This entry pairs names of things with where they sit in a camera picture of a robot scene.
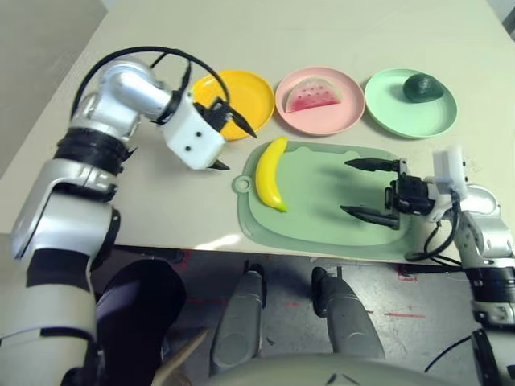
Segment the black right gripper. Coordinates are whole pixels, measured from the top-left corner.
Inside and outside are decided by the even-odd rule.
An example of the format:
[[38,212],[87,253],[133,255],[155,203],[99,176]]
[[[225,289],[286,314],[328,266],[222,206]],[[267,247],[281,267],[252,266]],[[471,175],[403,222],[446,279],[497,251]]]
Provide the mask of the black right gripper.
[[408,174],[407,161],[387,160],[381,158],[355,158],[344,163],[350,167],[365,171],[390,171],[398,177],[385,189],[385,209],[389,214],[366,207],[341,205],[340,208],[349,215],[370,224],[387,228],[400,228],[400,215],[428,215],[433,209],[433,200],[429,198],[428,183],[421,178]]

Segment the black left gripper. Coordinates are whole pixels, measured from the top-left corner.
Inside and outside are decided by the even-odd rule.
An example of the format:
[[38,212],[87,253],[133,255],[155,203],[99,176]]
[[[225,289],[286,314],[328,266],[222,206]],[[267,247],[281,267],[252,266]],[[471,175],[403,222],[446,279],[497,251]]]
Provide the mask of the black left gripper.
[[[239,129],[243,130],[252,138],[257,137],[256,133],[252,129],[251,125],[247,122],[247,120],[233,107],[230,107],[227,101],[224,101],[221,97],[217,96],[208,107],[202,105],[200,102],[194,102],[193,105],[200,116],[216,132],[220,133],[227,124],[228,120],[232,118],[233,122]],[[216,159],[213,164],[208,167],[208,169],[227,171],[230,170],[230,167],[219,159]]]

